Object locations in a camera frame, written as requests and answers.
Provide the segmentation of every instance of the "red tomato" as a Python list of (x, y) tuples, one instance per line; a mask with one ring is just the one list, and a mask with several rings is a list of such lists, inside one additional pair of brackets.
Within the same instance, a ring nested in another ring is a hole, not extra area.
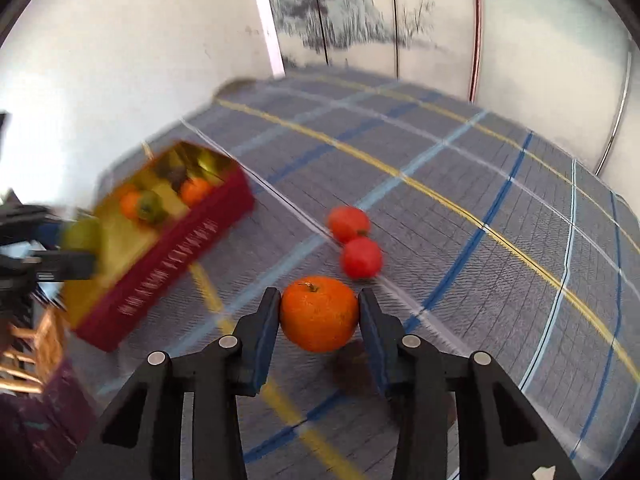
[(366, 213), (357, 207), (343, 205), (331, 209), (326, 218), (326, 225), (334, 238), (341, 244), (350, 242), (359, 236), (366, 236), (371, 223)]
[(352, 280), (373, 278), (382, 268), (382, 251), (370, 238), (359, 237), (342, 248), (340, 265)]

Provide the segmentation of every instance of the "purple cloth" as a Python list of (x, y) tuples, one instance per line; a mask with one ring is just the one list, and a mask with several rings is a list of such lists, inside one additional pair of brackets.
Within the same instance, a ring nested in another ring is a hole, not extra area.
[(0, 395), (0, 456), (15, 479), (57, 480), (95, 423), (68, 361), (40, 398)]

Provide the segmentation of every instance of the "box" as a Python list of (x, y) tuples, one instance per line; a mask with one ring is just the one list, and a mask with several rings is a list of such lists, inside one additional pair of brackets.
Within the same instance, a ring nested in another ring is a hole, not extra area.
[[(213, 184), (191, 208), (162, 177), (172, 164), (184, 165), (189, 177), (206, 178)], [(152, 190), (160, 196), (168, 213), (162, 225), (149, 226), (123, 215), (120, 200), (132, 189)], [(253, 205), (242, 168), (221, 153), (180, 142), (150, 160), (92, 212), (102, 226), (96, 275), (87, 281), (65, 282), (62, 288), (73, 332), (101, 350), (115, 350), (189, 264)]]

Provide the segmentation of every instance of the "yellow stripe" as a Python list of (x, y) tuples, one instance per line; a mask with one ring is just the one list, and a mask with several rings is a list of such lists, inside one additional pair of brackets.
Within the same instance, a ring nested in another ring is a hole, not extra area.
[[(222, 100), (222, 99), (217, 99), (216, 101), (220, 105), (226, 108), (230, 108), (231, 110), (236, 110), (251, 116), (260, 117), (265, 121), (269, 121), (270, 123), (279, 124), (280, 126), (284, 126), (293, 131), (299, 132), (306, 136), (309, 136), (314, 139), (325, 142), (327, 144), (330, 144), (336, 147), (338, 150), (341, 150), (342, 152), (349, 153), (355, 158), (358, 158), (359, 160), (362, 160), (367, 164), (371, 164), (372, 166), (375, 166), (379, 170), (384, 171), (385, 173), (391, 176), (399, 178), (404, 183), (408, 184), (414, 189), (424, 193), (430, 198), (433, 198), (435, 201), (439, 202), (444, 207), (447, 207), (448, 209), (455, 211), (460, 216), (462, 216), (463, 218), (465, 218), (466, 220), (474, 224), (476, 227), (484, 229), (485, 232), (491, 238), (493, 238), (496, 242), (498, 242), (500, 245), (506, 248), (510, 253), (514, 254), (514, 256), (516, 256), (525, 264), (527, 264), (529, 268), (531, 268), (536, 274), (538, 274), (547, 283), (553, 285), (556, 289), (560, 289), (560, 287), (562, 286), (560, 281), (555, 277), (553, 277), (553, 275), (551, 275), (551, 273), (548, 272), (548, 270), (540, 266), (539, 263), (537, 263), (536, 261), (531, 259), (529, 256), (527, 256), (525, 253), (523, 253), (519, 248), (517, 248), (514, 244), (508, 241), (500, 233), (496, 232), (491, 227), (482, 223), (481, 220), (476, 218), (476, 216), (471, 214), (469, 211), (461, 208), (459, 205), (453, 203), (451, 200), (442, 196), (440, 193), (436, 192), (430, 187), (427, 187), (421, 182), (418, 182), (417, 180), (402, 174), (399, 170), (396, 170), (396, 168), (393, 168), (388, 164), (385, 164), (381, 160), (369, 155), (369, 153), (362, 152), (361, 150), (358, 150), (357, 148), (354, 148), (349, 144), (345, 144), (344, 142), (340, 142), (340, 140), (336, 140), (333, 137), (328, 136), (327, 134), (316, 132), (315, 130), (307, 128), (306, 126), (301, 126), (300, 124), (291, 123), (290, 121), (285, 121), (274, 115), (268, 114), (266, 112), (262, 112), (260, 110), (256, 110), (255, 108), (250, 108), (246, 105), (233, 103), (233, 102)], [(640, 371), (638, 371), (631, 357), (629, 357), (628, 353), (625, 351), (622, 345), (616, 339), (614, 339), (613, 334), (607, 329), (606, 325), (602, 322), (602, 320), (600, 320), (600, 318), (598, 318), (598, 316), (596, 316), (593, 313), (593, 311), (586, 304), (584, 304), (584, 302), (580, 300), (580, 298), (578, 298), (572, 291), (568, 290), (567, 288), (564, 288), (564, 291), (565, 291), (565, 296), (567, 300), (576, 308), (576, 310), (578, 310), (578, 312), (580, 312), (589, 321), (589, 323), (591, 323), (591, 325), (600, 333), (602, 338), (608, 344), (611, 344), (613, 342), (614, 351), (616, 352), (620, 360), (625, 364), (626, 368), (629, 370), (629, 373), (631, 373), (632, 377), (636, 380), (636, 382), (640, 383)]]
[[(223, 314), (224, 306), (218, 296), (215, 287), (209, 281), (206, 271), (198, 263), (191, 265), (191, 275), (196, 283), (207, 308), (217, 314)], [(234, 324), (224, 316), (218, 317), (218, 325), (223, 333), (231, 334)], [(281, 392), (276, 383), (267, 380), (260, 390), (259, 397), (288, 426), (295, 426), (304, 420), (302, 414)], [(311, 452), (320, 460), (328, 470), (331, 470), (342, 480), (365, 480), (365, 476), (359, 472), (345, 457), (341, 456), (316, 430), (310, 425), (303, 425), (298, 431), (298, 437)]]
[[(321, 76), (321, 75), (304, 75), (304, 74), (299, 74), (299, 73), (293, 73), (290, 76), (295, 77), (297, 79), (304, 79), (304, 80), (309, 80), (309, 81), (323, 81), (325, 83), (329, 83), (329, 84), (335, 84), (337, 86), (343, 86), (345, 88), (351, 88), (354, 90), (361, 90), (361, 91), (365, 91), (365, 92), (370, 92), (372, 94), (380, 94), (380, 95), (384, 95), (387, 97), (391, 97), (392, 99), (395, 99), (397, 101), (407, 101), (407, 102), (411, 102), (411, 103), (415, 103), (416, 105), (418, 105), (421, 108), (425, 108), (427, 110), (431, 110), (432, 112), (436, 112), (437, 114), (440, 114), (442, 116), (448, 117), (450, 119), (453, 119), (455, 121), (459, 121), (461, 123), (466, 123), (468, 121), (469, 118), (467, 117), (463, 117), (461, 115), (458, 115), (456, 113), (453, 113), (445, 108), (439, 107), (438, 105), (434, 105), (432, 103), (426, 103), (424, 101), (420, 101), (420, 99), (417, 99), (411, 95), (408, 94), (403, 94), (402, 92), (395, 92), (393, 90), (386, 90), (386, 89), (382, 89), (382, 88), (374, 88), (371, 86), (367, 86), (367, 85), (363, 85), (361, 83), (355, 83), (353, 81), (345, 81), (344, 79), (340, 79), (338, 77), (331, 77), (331, 76)], [(480, 132), (487, 134), (488, 136), (491, 137), (495, 137), (495, 139), (501, 140), (502, 142), (505, 142), (507, 144), (509, 144), (510, 146), (513, 146), (514, 148), (516, 148), (517, 150), (521, 150), (522, 147), (515, 142), (513, 139), (510, 139), (509, 137), (505, 137), (504, 135), (501, 135), (497, 132), (494, 132), (493, 130), (482, 126), (482, 124), (474, 124), (474, 128), (476, 130), (479, 130)], [(524, 153), (529, 156), (530, 158), (532, 158), (533, 160), (535, 160), (537, 163), (541, 164), (544, 168), (546, 168), (547, 170), (549, 170), (551, 173), (553, 173), (556, 177), (560, 178), (561, 180), (563, 180), (564, 182), (566, 182), (569, 186), (572, 186), (572, 182), (565, 177), (562, 173), (559, 173), (558, 170), (556, 170), (556, 168), (553, 168), (552, 166), (548, 165), (546, 162), (544, 162), (542, 159), (540, 159), (537, 155), (535, 155), (534, 153), (531, 153), (529, 150), (524, 150)], [(620, 232), (626, 237), (627, 240), (629, 240), (629, 242), (633, 245), (633, 247), (635, 247), (636, 251), (640, 254), (640, 246), (638, 246), (636, 244), (636, 242), (633, 240), (633, 238), (625, 231), (625, 229), (600, 205), (598, 204), (590, 195), (587, 194), (587, 192), (585, 192), (584, 190), (582, 190), (579, 186), (575, 186), (575, 189), (581, 194), (583, 195), (587, 200), (589, 200), (591, 203), (593, 203), (594, 206), (596, 206), (603, 214), (604, 216), (606, 216), (609, 221), (611, 221), (613, 224), (617, 225), (618, 228), (620, 229)]]

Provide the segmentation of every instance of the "screw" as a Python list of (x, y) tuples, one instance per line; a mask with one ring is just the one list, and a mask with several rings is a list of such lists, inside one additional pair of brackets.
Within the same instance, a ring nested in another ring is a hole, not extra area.
[(418, 346), (420, 346), (420, 338), (409, 334), (402, 338), (402, 344), (407, 348), (418, 348)]
[(146, 360), (150, 365), (153, 366), (162, 364), (164, 363), (164, 352), (151, 352)]
[(474, 361), (482, 366), (487, 366), (491, 363), (491, 356), (487, 352), (476, 352), (474, 354)]
[(238, 344), (238, 338), (233, 335), (223, 335), (218, 339), (218, 344), (222, 346), (222, 348), (233, 348)]

